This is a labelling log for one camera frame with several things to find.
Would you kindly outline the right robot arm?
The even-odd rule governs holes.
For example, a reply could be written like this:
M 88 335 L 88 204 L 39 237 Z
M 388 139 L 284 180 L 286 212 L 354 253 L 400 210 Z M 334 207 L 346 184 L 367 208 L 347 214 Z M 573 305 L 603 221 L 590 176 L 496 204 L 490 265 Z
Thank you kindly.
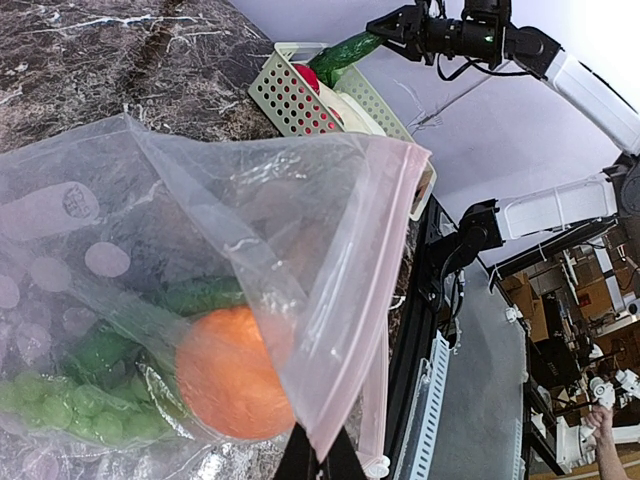
M 639 101 L 639 5 L 635 1 L 517 1 L 512 20 L 533 26 L 593 69 L 629 103 Z M 473 203 L 583 179 L 611 165 L 618 149 L 546 85 L 456 62 L 429 68 L 389 51 L 363 64 L 371 83 L 429 149 L 436 199 L 459 218 Z

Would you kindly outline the green grape bunch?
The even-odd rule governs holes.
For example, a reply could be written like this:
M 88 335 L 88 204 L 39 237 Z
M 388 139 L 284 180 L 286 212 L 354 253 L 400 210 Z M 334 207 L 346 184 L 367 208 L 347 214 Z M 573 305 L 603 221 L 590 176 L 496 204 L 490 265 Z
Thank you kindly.
M 103 388 L 26 371 L 1 382 L 1 412 L 28 433 L 65 434 L 105 447 L 154 442 L 171 430 L 137 378 Z

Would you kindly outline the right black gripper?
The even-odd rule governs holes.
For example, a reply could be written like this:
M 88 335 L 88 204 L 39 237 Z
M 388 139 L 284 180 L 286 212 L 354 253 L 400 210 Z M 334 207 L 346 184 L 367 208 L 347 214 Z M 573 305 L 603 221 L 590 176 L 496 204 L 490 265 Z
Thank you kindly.
M 430 1 L 415 1 L 371 20 L 366 31 L 386 37 L 384 46 L 409 61 L 433 61 L 435 54 L 427 48 L 427 33 L 430 20 Z

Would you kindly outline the lower clear zip bag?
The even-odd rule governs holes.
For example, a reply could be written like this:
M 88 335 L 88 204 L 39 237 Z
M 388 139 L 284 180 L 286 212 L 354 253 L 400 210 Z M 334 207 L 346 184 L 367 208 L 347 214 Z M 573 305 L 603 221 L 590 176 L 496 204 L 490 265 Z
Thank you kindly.
M 3 479 L 363 479 L 343 452 L 320 466 L 311 453 L 287 458 L 270 441 L 254 445 L 160 441 L 132 450 L 95 447 L 62 437 L 1 433 Z

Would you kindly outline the pale green perforated basket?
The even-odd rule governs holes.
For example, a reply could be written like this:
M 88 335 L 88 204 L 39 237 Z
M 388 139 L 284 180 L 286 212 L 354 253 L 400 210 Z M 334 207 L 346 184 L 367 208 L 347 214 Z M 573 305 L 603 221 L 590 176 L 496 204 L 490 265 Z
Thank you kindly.
M 357 133 L 412 143 L 411 134 L 355 65 L 338 70 L 332 87 L 319 79 L 309 62 L 325 47 L 274 45 L 248 93 L 276 129 L 285 137 Z

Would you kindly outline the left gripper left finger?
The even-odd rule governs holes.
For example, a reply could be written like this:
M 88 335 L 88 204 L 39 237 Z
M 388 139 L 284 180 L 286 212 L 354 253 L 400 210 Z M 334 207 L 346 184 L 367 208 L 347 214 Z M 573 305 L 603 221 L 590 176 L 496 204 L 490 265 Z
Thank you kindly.
M 319 463 L 304 428 L 296 423 L 273 480 L 313 480 Z

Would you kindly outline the black front rail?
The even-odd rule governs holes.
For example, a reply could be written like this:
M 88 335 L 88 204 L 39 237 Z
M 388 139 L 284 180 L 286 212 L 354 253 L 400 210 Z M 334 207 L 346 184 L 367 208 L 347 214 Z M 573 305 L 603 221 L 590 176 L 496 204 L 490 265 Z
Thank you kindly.
M 401 449 L 409 426 L 420 362 L 430 356 L 437 325 L 435 308 L 442 304 L 440 272 L 448 254 L 435 244 L 444 237 L 441 221 L 450 217 L 430 198 L 417 222 L 409 226 L 396 293 L 403 304 L 390 313 L 388 402 L 384 454 L 392 479 L 400 469 Z

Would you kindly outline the white radish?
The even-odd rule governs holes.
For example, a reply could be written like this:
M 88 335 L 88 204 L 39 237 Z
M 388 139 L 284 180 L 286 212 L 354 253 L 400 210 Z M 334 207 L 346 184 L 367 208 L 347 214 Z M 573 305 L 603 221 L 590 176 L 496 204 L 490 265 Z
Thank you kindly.
M 349 94 L 336 92 L 320 83 L 319 98 L 345 132 L 386 135 L 384 129 Z

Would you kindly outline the orange persimmon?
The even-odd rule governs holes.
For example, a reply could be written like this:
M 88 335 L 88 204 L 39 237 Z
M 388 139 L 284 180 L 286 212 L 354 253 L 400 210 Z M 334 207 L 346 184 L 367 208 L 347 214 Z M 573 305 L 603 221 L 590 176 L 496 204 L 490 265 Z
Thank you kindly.
M 205 425 L 240 440 L 266 440 L 295 424 L 279 377 L 247 306 L 200 318 L 175 350 L 184 403 Z

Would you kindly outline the bystander hand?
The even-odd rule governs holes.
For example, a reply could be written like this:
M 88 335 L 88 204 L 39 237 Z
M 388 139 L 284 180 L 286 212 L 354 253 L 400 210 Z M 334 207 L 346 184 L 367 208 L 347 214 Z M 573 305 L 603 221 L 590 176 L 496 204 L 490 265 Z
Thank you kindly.
M 612 411 L 600 405 L 592 408 L 586 420 L 594 428 L 599 475 L 602 480 L 629 480 L 615 447 L 612 420 Z

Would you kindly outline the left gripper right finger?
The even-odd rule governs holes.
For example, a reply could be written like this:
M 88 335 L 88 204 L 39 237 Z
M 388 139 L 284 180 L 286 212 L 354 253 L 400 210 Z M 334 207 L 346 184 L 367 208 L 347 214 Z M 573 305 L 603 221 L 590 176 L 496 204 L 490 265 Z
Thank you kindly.
M 345 428 L 340 430 L 324 460 L 324 475 L 328 480 L 367 479 Z

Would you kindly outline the red apple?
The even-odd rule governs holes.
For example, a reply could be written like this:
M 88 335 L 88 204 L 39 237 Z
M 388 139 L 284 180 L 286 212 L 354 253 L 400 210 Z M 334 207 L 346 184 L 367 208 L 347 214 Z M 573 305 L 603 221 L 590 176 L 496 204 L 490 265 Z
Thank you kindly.
M 320 94 L 320 81 L 313 69 L 307 65 L 294 63 L 293 68 L 297 74 L 296 78 L 291 80 L 291 83 L 298 86 L 300 93 L 308 93 L 309 91 L 315 94 Z

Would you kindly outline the dotted zip bag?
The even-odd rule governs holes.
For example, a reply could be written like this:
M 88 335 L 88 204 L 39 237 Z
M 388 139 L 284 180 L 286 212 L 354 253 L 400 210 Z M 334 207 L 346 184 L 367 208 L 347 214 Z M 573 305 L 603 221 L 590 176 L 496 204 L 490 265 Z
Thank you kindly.
M 1 157 L 1 411 L 132 449 L 300 427 L 324 459 L 366 383 L 428 150 L 202 142 L 106 118 Z

